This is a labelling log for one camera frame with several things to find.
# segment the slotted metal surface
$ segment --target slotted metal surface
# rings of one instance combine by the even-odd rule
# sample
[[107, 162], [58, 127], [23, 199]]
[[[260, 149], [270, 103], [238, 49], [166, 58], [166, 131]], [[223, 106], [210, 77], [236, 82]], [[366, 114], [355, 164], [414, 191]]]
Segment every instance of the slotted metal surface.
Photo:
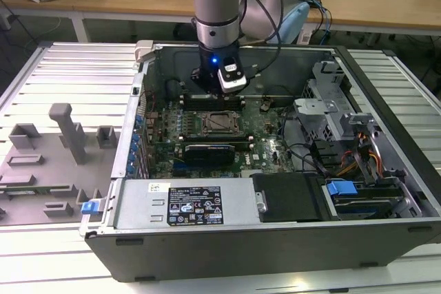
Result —
[[85, 132], [100, 125], [120, 131], [134, 75], [134, 44], [54, 43], [39, 50], [38, 61], [0, 111], [0, 162], [11, 146], [17, 123], [39, 132], [60, 132], [48, 114], [53, 103], [71, 103], [72, 120]]
[[[58, 54], [57, 63], [64, 61], [60, 59], [61, 53], [66, 53], [64, 58], [67, 60], [63, 65], [55, 65], [53, 62], [46, 65], [51, 63], [50, 58], [56, 58], [50, 53]], [[83, 54], [90, 65], [67, 65], [67, 62], [72, 62], [74, 53]], [[72, 117], [83, 123], [85, 131], [94, 131], [95, 125], [102, 125], [104, 119], [104, 122], [114, 125], [118, 130], [130, 90], [127, 88], [130, 83], [126, 84], [121, 77], [132, 78], [137, 71], [132, 69], [133, 53], [134, 45], [121, 44], [56, 43], [46, 50], [29, 72], [25, 73], [27, 76], [23, 77], [21, 84], [27, 80], [29, 85], [18, 84], [17, 91], [11, 94], [12, 104], [7, 105], [0, 99], [0, 107], [3, 106], [0, 110], [0, 141], [3, 141], [0, 143], [0, 156], [9, 150], [8, 134], [15, 120], [25, 120], [26, 123], [36, 121], [40, 132], [59, 132], [54, 123], [45, 119], [52, 103], [71, 103]], [[384, 87], [386, 90], [393, 90], [383, 96], [397, 115], [409, 118], [422, 116], [420, 120], [425, 116], [438, 116], [439, 107], [433, 106], [435, 101], [428, 100], [418, 89], [406, 84], [406, 73], [390, 65], [393, 59], [387, 58], [381, 52], [353, 53], [358, 60], [378, 58], [389, 61], [382, 61], [379, 66], [363, 62], [363, 67], [369, 78], [376, 81], [375, 84], [377, 81], [394, 79], [404, 82], [400, 87]], [[119, 54], [119, 57], [123, 54], [124, 58], [116, 60], [114, 57], [114, 67], [101, 67], [104, 58], [106, 61], [112, 59], [109, 54]], [[126, 63], [125, 67], [120, 67], [122, 63]], [[51, 81], [49, 76], [60, 76], [63, 83]], [[80, 76], [81, 79], [91, 77], [91, 81], [79, 83], [71, 80], [73, 76]], [[105, 77], [105, 81], [109, 83], [96, 83], [100, 81], [98, 77]], [[118, 77], [118, 83], [111, 82], [113, 77]], [[36, 90], [28, 87], [30, 85], [41, 85], [43, 90], [35, 92]], [[54, 88], [59, 85], [65, 86], [64, 91], [68, 92], [60, 92]], [[75, 89], [69, 89], [72, 85], [84, 85], [85, 89], [76, 92]], [[108, 90], [109, 86], [118, 88]], [[361, 97], [356, 96], [356, 100], [362, 107], [366, 107]], [[433, 152], [434, 157], [440, 155], [440, 128], [428, 129], [423, 123], [407, 126], [407, 129], [425, 152]], [[78, 227], [79, 224], [69, 224], [66, 228], [52, 224], [47, 229], [41, 229], [39, 225], [35, 225], [26, 229], [17, 227], [13, 232], [0, 227], [0, 265], [5, 266], [0, 273], [0, 293], [78, 293], [84, 291], [84, 288], [104, 293], [139, 294], [329, 293], [329, 290], [336, 288], [350, 288], [350, 293], [441, 293], [439, 244], [418, 247], [389, 266], [380, 268], [123, 284], [112, 279], [109, 271], [79, 236]]]
[[[438, 99], [396, 57], [382, 51], [351, 50], [350, 53], [441, 174], [441, 104]], [[362, 111], [369, 112], [356, 89], [351, 93]]]

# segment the blue latch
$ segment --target blue latch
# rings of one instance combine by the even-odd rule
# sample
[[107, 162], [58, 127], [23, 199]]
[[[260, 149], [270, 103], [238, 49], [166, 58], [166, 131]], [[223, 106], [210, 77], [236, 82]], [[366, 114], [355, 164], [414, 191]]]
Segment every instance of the blue latch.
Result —
[[83, 215], [98, 215], [99, 214], [99, 202], [89, 201], [84, 202], [81, 206], [81, 213]]
[[354, 183], [348, 180], [333, 180], [326, 187], [332, 196], [354, 196], [358, 194]]

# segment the sticker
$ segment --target sticker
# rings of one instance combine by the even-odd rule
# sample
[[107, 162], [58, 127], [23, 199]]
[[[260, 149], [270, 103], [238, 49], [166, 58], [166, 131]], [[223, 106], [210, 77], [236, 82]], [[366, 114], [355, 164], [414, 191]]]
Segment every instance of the sticker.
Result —
[[149, 183], [149, 193], [167, 193], [170, 188], [169, 182], [151, 182]]
[[172, 227], [223, 224], [222, 210], [219, 186], [170, 187], [168, 189], [167, 223]]

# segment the yellow wire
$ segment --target yellow wire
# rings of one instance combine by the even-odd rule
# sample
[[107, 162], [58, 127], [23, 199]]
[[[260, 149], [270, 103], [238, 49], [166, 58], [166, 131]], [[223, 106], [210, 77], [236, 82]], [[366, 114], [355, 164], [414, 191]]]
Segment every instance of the yellow wire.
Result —
[[357, 162], [352, 163], [351, 165], [349, 165], [347, 168], [343, 169], [342, 171], [340, 171], [337, 176], [341, 176], [349, 171], [351, 171], [352, 169], [355, 169], [356, 167], [358, 167]]

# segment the wooden desk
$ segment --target wooden desk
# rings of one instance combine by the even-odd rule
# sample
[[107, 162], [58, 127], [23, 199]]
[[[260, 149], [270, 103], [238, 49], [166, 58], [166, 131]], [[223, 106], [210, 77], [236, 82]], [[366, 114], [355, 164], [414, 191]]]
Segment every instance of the wooden desk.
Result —
[[[441, 0], [322, 0], [333, 16], [332, 30], [395, 34], [441, 34]], [[311, 10], [306, 31], [316, 28]]]
[[[81, 42], [89, 41], [84, 19], [189, 22], [194, 15], [193, 0], [4, 1], [19, 15], [70, 18]], [[332, 30], [441, 35], [441, 0], [322, 1], [332, 12]], [[7, 14], [1, 6], [0, 14]], [[319, 11], [311, 10], [302, 34], [310, 34], [319, 21]]]

